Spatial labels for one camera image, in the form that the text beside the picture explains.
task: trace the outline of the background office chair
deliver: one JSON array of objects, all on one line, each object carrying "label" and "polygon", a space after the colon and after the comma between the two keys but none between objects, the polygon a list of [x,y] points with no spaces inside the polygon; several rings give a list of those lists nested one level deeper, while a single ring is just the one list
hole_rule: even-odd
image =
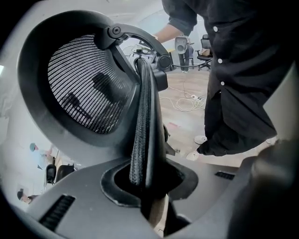
[{"label": "background office chair", "polygon": [[[209,39],[209,36],[208,34],[205,34],[202,36],[202,39],[200,40],[201,41],[201,46],[202,48],[204,49],[210,49],[210,55],[209,56],[203,56],[203,55],[200,55],[200,51],[201,50],[197,50],[197,59],[201,60],[201,61],[209,61],[209,60],[212,60],[213,58],[213,52],[212,52],[212,47],[211,47],[211,43],[210,43],[210,39]],[[210,63],[205,63],[201,66],[198,67],[198,70],[200,70],[201,68],[203,67],[207,67],[208,69],[211,69],[211,64]]]}]

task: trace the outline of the floor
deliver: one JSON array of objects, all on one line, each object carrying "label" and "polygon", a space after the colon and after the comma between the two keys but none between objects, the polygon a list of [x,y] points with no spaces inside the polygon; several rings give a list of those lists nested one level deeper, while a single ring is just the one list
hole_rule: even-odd
[{"label": "floor", "polygon": [[[186,157],[188,153],[195,150],[198,145],[194,142],[194,137],[196,135],[204,135],[204,109],[197,109],[188,112],[181,112],[175,110],[176,102],[180,98],[185,98],[183,92],[190,93],[191,95],[205,96],[207,92],[207,83],[209,72],[208,71],[198,71],[197,69],[190,69],[188,73],[181,73],[180,69],[169,72],[168,86],[169,88],[165,91],[159,93],[163,123],[167,126],[170,137],[168,143],[172,146],[181,157]],[[191,101],[181,100],[179,106],[182,109],[190,109],[192,107]],[[264,142],[256,148],[253,148],[245,153],[236,155],[225,155],[222,157],[216,156],[205,156],[200,157],[201,162],[226,165],[239,167],[242,160],[249,156],[257,155],[261,150],[268,147],[269,144]]]}]

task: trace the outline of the black shirt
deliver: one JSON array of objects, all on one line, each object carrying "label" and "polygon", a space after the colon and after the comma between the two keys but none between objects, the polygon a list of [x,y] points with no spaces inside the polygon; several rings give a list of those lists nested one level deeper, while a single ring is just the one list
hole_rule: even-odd
[{"label": "black shirt", "polygon": [[276,134],[263,105],[294,61],[292,39],[279,34],[291,28],[288,14],[281,4],[263,4],[257,0],[163,0],[169,24],[185,35],[197,24],[197,14],[203,17],[214,56],[211,97],[221,92],[224,122],[256,139]]}]

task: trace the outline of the shoe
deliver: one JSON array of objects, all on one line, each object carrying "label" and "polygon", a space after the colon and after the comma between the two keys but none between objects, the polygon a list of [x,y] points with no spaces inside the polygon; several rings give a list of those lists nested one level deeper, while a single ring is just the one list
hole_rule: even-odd
[{"label": "shoe", "polygon": [[200,156],[200,153],[197,152],[197,150],[195,150],[195,151],[191,152],[190,154],[188,154],[186,159],[195,161],[195,160],[199,159],[199,156]]},{"label": "shoe", "polygon": [[206,136],[203,136],[203,135],[197,135],[194,138],[194,142],[197,143],[197,144],[203,144],[206,141],[207,141],[207,138],[206,138]]}]

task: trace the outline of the chair backrest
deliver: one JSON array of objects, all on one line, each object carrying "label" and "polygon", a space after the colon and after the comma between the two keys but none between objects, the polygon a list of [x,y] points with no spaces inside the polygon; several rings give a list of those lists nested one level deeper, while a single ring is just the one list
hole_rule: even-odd
[{"label": "chair backrest", "polygon": [[208,37],[206,37],[206,36],[207,35],[203,35],[202,36],[202,39],[200,40],[201,46],[204,49],[210,49],[210,50],[212,50],[210,39]]},{"label": "chair backrest", "polygon": [[52,16],[29,34],[19,58],[20,89],[35,123],[85,166],[130,156],[135,137],[140,79],[118,46],[94,43],[112,24],[97,12]]},{"label": "chair backrest", "polygon": [[54,164],[49,164],[46,168],[46,180],[47,183],[54,183],[55,177],[56,177],[56,166]]}]

